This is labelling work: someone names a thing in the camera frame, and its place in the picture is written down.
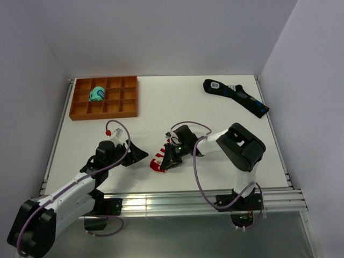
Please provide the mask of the red white striped sock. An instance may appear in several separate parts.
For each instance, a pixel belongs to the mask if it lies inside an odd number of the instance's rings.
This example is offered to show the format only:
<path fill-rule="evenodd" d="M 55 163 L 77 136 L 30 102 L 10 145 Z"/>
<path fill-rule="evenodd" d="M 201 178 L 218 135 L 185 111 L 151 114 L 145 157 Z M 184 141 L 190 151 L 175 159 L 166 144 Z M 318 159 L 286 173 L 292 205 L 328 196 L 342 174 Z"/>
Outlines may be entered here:
<path fill-rule="evenodd" d="M 161 169 L 161 163 L 163 161 L 164 155 L 165 155 L 165 146 L 163 146 L 153 157 L 153 159 L 150 161 L 149 167 L 157 173 L 166 173 L 166 169 Z"/>

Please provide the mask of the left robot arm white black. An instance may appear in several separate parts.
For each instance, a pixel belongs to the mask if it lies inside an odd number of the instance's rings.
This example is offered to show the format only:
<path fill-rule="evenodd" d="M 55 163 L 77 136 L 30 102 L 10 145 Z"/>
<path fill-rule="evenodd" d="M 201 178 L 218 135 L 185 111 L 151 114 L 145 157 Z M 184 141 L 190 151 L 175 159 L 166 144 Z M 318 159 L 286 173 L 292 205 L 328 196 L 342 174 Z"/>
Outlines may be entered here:
<path fill-rule="evenodd" d="M 101 217 L 104 194 L 98 187 L 116 166 L 128 167 L 148 153 L 126 140 L 99 143 L 80 172 L 57 192 L 38 201 L 27 200 L 19 208 L 7 238 L 21 257 L 44 257 L 59 234 L 79 217 Z"/>

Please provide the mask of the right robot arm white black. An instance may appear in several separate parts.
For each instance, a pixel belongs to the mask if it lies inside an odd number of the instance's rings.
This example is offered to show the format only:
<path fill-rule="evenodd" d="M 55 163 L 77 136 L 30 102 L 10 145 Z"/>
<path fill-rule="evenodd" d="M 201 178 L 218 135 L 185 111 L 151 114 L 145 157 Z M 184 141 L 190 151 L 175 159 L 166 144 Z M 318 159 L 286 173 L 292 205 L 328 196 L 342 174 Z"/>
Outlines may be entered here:
<path fill-rule="evenodd" d="M 185 123 L 172 127 L 166 134 L 170 141 L 164 145 L 164 157 L 161 170 L 168 170 L 182 164 L 182 158 L 188 154 L 202 157 L 222 152 L 236 168 L 236 182 L 232 192 L 233 205 L 245 209 L 252 201 L 257 184 L 256 170 L 266 151 L 265 144 L 239 123 L 213 134 L 197 137 Z"/>

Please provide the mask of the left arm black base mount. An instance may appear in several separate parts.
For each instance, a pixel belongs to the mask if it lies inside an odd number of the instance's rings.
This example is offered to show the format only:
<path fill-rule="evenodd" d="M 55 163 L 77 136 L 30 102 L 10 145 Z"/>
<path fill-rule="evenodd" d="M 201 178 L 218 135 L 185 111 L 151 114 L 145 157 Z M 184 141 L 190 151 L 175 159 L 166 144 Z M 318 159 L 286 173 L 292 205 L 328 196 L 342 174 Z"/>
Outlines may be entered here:
<path fill-rule="evenodd" d="M 119 216 L 122 198 L 106 198 L 95 202 L 95 208 L 85 214 L 84 229 L 89 232 L 104 231 L 113 216 Z"/>

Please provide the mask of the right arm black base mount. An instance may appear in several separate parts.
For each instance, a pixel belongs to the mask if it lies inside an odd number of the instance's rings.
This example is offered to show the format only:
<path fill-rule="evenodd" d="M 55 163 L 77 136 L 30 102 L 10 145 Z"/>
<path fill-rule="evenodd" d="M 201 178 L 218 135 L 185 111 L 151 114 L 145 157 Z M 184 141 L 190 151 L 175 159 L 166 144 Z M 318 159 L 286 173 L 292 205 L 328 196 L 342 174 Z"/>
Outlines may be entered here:
<path fill-rule="evenodd" d="M 226 206 L 232 202 L 237 194 L 232 191 L 228 195 L 216 195 L 216 206 Z M 231 214 L 231 221 L 236 227 L 247 228 L 253 225 L 255 218 L 254 212 L 259 211 L 257 218 L 261 218 L 263 214 L 263 202 L 259 193 L 251 193 L 248 197 L 240 197 L 232 206 L 227 209 L 219 210 L 219 212 L 241 212 Z"/>

